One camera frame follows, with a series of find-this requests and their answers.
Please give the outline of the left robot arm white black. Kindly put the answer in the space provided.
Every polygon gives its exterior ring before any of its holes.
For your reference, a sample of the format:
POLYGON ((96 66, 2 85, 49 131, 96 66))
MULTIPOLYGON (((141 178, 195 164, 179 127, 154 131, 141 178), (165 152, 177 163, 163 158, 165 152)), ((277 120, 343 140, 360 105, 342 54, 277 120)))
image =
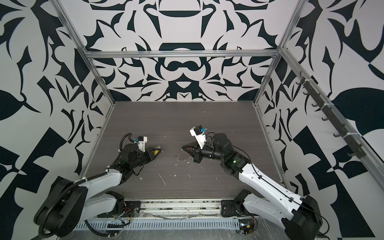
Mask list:
POLYGON ((125 183, 135 175, 135 168, 143 168, 161 152, 161 147, 143 149, 138 144, 127 144, 120 147, 117 158, 102 173, 77 182, 59 181, 34 216, 39 237, 64 237, 78 223, 97 215, 121 214, 124 197, 110 189, 125 183))

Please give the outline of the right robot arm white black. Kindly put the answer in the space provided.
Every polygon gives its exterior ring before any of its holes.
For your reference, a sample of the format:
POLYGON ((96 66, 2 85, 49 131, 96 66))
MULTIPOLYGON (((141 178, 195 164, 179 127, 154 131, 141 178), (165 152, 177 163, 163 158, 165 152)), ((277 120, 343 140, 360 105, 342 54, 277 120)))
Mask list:
POLYGON ((248 191, 237 195, 237 201, 249 214, 258 215, 284 230, 291 240, 314 240, 323 236, 320 229, 329 222, 321 215, 318 202, 311 196, 302 197, 284 188, 251 161, 250 156, 224 133, 210 136, 202 127, 193 128, 190 134, 196 140, 182 146, 195 163, 204 158, 220 161, 230 176, 256 190, 263 199, 248 191))

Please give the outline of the small circuit board green led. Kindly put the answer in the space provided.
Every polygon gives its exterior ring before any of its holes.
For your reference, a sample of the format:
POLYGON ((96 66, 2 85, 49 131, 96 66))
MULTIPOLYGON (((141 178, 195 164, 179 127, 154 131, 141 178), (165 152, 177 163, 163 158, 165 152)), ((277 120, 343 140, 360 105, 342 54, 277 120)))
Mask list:
POLYGON ((239 219, 239 232, 243 235, 249 235, 257 229, 258 222, 255 218, 239 219))

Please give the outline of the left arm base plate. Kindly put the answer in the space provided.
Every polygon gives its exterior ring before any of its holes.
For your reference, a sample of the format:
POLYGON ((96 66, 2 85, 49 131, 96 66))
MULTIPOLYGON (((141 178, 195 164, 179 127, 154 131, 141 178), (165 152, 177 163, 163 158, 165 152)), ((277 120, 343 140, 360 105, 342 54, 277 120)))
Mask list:
POLYGON ((119 214, 121 218, 136 217, 141 212, 141 201, 124 201, 123 208, 119 214))

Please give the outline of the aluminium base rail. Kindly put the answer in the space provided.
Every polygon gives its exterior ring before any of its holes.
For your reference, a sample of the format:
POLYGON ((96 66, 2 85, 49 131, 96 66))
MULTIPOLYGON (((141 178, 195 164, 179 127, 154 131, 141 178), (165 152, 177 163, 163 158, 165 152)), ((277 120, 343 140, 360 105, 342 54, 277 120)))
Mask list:
MULTIPOLYGON (((203 210, 204 204, 208 204, 208 208, 221 208, 221 202, 212 206, 213 200, 208 201, 169 201, 161 202, 161 204, 165 204, 162 207, 163 210, 171 210, 171 211, 197 211, 203 210)), ((57 206, 49 207, 51 210, 49 215, 49 220, 57 220, 57 221, 82 221, 92 218, 97 215, 106 215, 107 217, 119 215, 124 205, 123 197, 114 197, 111 194, 102 195, 97 198, 91 198, 87 201, 84 200, 75 200, 75 201, 59 201, 57 206)))

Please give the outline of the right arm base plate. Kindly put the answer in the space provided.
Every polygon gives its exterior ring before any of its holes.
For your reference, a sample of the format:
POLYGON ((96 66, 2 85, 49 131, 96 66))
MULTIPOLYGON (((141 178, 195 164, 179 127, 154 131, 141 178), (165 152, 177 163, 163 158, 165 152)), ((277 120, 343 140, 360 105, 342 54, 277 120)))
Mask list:
POLYGON ((245 216, 260 216, 257 209, 250 201, 240 200, 221 200, 220 215, 223 218, 230 217, 245 217, 245 216))

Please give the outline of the wall hook rack dark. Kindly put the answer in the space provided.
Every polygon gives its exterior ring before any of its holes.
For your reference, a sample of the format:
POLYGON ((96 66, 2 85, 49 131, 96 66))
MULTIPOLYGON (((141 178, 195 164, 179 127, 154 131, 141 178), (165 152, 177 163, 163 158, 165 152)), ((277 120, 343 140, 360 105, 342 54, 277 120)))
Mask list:
POLYGON ((306 79, 302 76, 302 73, 300 73, 300 78, 297 85, 302 85, 307 91, 304 95, 311 96, 315 101, 312 106, 324 113, 325 118, 322 118, 322 121, 329 121, 337 131, 337 134, 333 134, 333 136, 342 138, 352 150, 352 153, 347 153, 347 155, 358 159, 365 157, 367 153, 364 151, 361 141, 357 138, 358 133, 347 126, 346 120, 344 120, 337 107, 331 103, 313 79, 306 79))

